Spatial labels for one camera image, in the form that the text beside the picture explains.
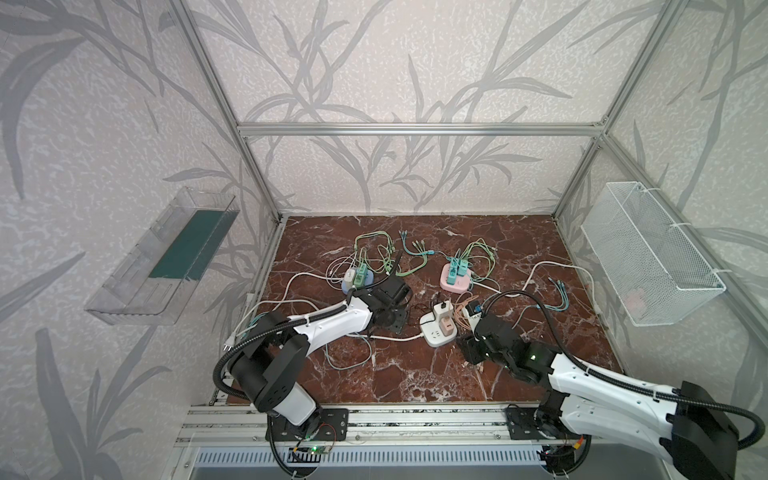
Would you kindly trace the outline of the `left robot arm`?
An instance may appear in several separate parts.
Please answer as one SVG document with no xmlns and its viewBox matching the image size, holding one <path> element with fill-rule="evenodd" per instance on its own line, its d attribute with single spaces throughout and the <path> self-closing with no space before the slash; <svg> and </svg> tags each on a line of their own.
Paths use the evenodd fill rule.
<svg viewBox="0 0 768 480">
<path fill-rule="evenodd" d="M 411 293 L 404 279 L 390 276 L 352 289 L 342 301 L 309 314 L 288 317 L 269 312 L 217 361 L 213 383 L 259 412 L 300 430 L 315 429 L 322 408 L 298 383 L 307 357 L 349 334 L 402 327 Z"/>
</svg>

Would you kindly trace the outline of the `white charger plug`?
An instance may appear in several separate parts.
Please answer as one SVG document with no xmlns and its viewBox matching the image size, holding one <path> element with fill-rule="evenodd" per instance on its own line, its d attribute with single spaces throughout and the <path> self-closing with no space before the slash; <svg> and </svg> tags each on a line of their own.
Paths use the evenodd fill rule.
<svg viewBox="0 0 768 480">
<path fill-rule="evenodd" d="M 433 306 L 433 314 L 437 322 L 453 318 L 454 306 L 450 300 L 442 301 Z"/>
</svg>

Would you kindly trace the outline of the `pink charger plug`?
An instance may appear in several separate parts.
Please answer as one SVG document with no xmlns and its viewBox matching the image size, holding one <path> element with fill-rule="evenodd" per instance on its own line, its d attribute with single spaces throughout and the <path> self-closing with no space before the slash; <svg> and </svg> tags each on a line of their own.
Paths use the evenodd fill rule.
<svg viewBox="0 0 768 480">
<path fill-rule="evenodd" d="M 456 325 L 454 321 L 449 317 L 441 318 L 438 321 L 438 327 L 441 334 L 447 338 L 451 338 L 456 335 L 456 332 L 457 332 Z"/>
</svg>

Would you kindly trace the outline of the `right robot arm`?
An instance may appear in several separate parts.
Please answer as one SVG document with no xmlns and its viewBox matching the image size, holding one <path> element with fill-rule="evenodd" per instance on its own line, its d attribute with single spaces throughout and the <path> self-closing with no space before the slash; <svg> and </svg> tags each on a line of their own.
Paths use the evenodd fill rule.
<svg viewBox="0 0 768 480">
<path fill-rule="evenodd" d="M 597 437 L 654 455 L 687 479 L 732 479 L 738 452 L 765 434 L 757 414 L 718 403 L 694 383 L 674 388 L 597 367 L 524 340 L 491 313 L 471 312 L 467 322 L 470 331 L 457 343 L 469 363 L 493 362 L 544 389 L 538 406 L 508 407 L 505 415 L 514 439 L 564 441 L 540 453 L 554 476 L 578 468 Z"/>
</svg>

